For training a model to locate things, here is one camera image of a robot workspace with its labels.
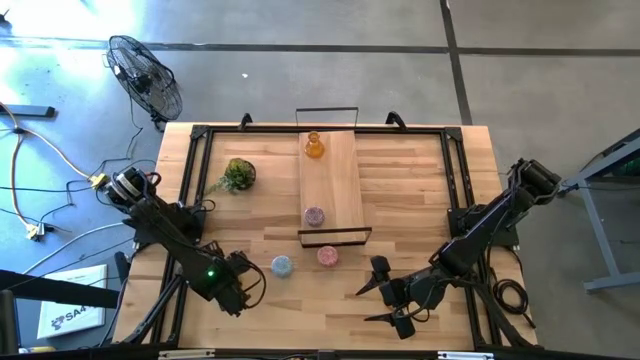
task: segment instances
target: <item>succulent plant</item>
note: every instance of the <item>succulent plant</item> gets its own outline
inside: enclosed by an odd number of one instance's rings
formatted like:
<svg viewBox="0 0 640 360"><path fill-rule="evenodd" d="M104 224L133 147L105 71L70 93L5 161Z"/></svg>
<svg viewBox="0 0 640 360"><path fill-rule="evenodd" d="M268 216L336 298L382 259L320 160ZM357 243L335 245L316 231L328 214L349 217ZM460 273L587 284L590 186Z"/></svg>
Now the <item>succulent plant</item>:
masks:
<svg viewBox="0 0 640 360"><path fill-rule="evenodd" d="M235 194L237 190L247 190L256 181L256 168L250 162L235 158L229 161L224 175L211 186L208 192L216 190Z"/></svg>

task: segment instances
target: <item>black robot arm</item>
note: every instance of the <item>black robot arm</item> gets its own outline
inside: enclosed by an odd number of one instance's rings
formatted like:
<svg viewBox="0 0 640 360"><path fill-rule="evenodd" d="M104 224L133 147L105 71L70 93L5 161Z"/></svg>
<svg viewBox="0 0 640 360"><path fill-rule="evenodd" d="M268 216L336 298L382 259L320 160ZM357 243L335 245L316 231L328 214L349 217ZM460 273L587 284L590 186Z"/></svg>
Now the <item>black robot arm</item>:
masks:
<svg viewBox="0 0 640 360"><path fill-rule="evenodd" d="M389 322L401 339L407 338L415 333L412 318L416 319L415 315L425 309L435 309L444 298L447 285L468 286L485 302L512 345L531 345L511 326L487 287L474 281L472 267L491 246L497 232L513 227L534 205L549 203L558 190L559 181L558 175L537 161L520 159L511 168L508 188L490 204L472 206L458 219L458 227L466 231L443 244L429 259L431 266L402 278L390 279L388 272L391 268L387 259L383 256L371 258L371 280L357 295L379 287L385 305L393 307L393 310L365 321ZM408 306L412 302L418 308L409 312Z"/></svg>

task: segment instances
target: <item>orange bottle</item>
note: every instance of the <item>orange bottle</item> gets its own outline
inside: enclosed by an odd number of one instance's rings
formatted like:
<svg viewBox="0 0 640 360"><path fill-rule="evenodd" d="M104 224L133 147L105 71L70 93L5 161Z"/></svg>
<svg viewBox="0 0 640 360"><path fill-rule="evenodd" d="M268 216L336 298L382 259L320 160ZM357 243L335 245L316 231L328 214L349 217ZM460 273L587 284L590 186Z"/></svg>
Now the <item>orange bottle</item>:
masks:
<svg viewBox="0 0 640 360"><path fill-rule="evenodd" d="M316 131L309 133L309 141L304 147L304 152L313 159L318 159L324 154L324 145L320 142L320 134Z"/></svg>

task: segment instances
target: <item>gray floor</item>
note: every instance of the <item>gray floor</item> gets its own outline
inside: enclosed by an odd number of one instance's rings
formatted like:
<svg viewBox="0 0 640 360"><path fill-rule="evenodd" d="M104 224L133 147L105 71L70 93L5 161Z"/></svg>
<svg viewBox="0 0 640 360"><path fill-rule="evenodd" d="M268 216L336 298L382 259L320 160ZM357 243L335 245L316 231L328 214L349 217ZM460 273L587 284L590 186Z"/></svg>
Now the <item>gray floor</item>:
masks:
<svg viewBox="0 0 640 360"><path fill-rule="evenodd" d="M640 47L640 5L633 0L449 3L460 46ZM435 0L23 1L7 18L14 36L27 37L104 40L122 33L153 42L447 43ZM0 48L0 99L56 107L55 120L25 119L23 125L58 144L85 171L122 156L134 131L128 97L103 67L102 53L67 49L64 43L55 49ZM395 110L408 123L460 124L448 55L159 51L156 56L180 84L179 121L238 121L244 112L255 121L294 121L297 107L359 106L361 122L381 122ZM489 126L503 171L525 157L570 176L640 125L640 58L463 56L461 63L473 122ZM155 159L161 135L137 105L134 113L145 126L134 158ZM350 116L326 120L350 121ZM8 169L14 141L13 135L0 134L0 167ZM125 165L111 164L108 170ZM63 188L78 178L37 139L23 144L17 171L23 187ZM26 215L39 218L63 204L66 195L21 193L19 200ZM26 240L21 223L0 213L0 266L23 271L74 236L121 219L90 192L74 193L73 201L75 208L49 219L72 233L49 234L41 243ZM12 208L8 192L0 207ZM604 276L606 268L579 196L534 209L519 232L540 343L640 357L640 286L597 295L582 289L582 281ZM84 238L33 273L51 271L131 233L119 228ZM637 240L637 232L627 235ZM121 248L130 252L128 244ZM625 255L623 267L633 268L640 246L617 248Z"/></svg>

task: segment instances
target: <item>metal handle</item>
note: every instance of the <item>metal handle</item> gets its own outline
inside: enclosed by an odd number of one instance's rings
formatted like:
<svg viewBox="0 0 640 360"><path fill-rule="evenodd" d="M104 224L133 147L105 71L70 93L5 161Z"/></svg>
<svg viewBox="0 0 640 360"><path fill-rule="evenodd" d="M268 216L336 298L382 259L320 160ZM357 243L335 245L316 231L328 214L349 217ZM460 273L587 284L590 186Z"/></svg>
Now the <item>metal handle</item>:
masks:
<svg viewBox="0 0 640 360"><path fill-rule="evenodd" d="M296 109L296 126L298 126L298 113L299 112L323 112L323 111L355 111L356 119L355 125L358 125L358 114L360 109L357 106L345 106L345 107L324 107L324 108L298 108Z"/></svg>

